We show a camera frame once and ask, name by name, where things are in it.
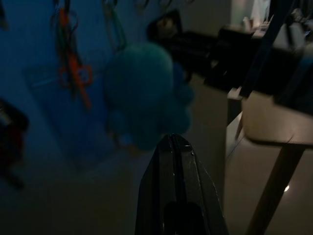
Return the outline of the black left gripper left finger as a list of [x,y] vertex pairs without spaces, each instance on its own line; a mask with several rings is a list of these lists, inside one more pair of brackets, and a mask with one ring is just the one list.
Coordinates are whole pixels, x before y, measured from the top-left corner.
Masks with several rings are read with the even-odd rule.
[[134,235],[166,235],[164,208],[176,200],[171,136],[156,145],[139,186]]

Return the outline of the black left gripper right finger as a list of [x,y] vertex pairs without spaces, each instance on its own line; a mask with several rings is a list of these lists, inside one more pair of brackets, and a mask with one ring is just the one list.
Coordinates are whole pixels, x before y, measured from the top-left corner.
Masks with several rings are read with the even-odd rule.
[[191,143],[172,135],[183,192],[179,228],[182,235],[228,235],[215,185]]

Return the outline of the beige wooden table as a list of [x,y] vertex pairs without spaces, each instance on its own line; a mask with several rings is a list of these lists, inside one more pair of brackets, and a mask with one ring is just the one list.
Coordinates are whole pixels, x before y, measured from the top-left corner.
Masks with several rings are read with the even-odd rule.
[[227,133],[231,235],[313,235],[313,117],[253,93]]

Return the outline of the dark red bag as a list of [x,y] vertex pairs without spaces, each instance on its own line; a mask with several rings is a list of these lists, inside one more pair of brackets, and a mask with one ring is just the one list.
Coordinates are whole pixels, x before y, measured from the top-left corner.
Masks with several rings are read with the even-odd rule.
[[16,190],[24,188],[23,181],[12,167],[23,161],[24,134],[29,118],[13,104],[0,97],[0,179]]

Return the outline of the dark chair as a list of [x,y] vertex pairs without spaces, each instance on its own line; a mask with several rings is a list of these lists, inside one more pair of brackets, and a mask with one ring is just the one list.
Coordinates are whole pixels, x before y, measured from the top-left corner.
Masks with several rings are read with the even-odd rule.
[[298,48],[293,43],[288,48],[273,45],[294,2],[279,0],[240,94],[243,97],[249,97],[253,91],[269,94],[277,104],[313,115],[313,44]]

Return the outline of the teal fluffy pompom keychain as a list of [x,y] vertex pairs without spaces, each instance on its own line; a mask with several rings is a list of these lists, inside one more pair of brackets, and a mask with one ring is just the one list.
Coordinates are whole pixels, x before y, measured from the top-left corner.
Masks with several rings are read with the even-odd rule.
[[153,149],[167,134],[191,126],[194,92],[182,66],[155,43],[130,45],[108,62],[104,73],[110,132],[130,137],[136,148]]

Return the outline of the orange keychain with keys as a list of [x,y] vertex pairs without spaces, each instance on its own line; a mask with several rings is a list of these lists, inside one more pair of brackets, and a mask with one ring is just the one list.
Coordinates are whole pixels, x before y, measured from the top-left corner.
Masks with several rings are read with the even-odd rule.
[[81,96],[87,110],[91,109],[91,100],[85,89],[92,84],[91,66],[83,64],[77,50],[75,31],[78,27],[77,13],[70,9],[70,0],[52,0],[54,13],[50,18],[50,27],[55,31],[56,50],[59,56],[59,77],[64,88],[70,90],[71,97]]

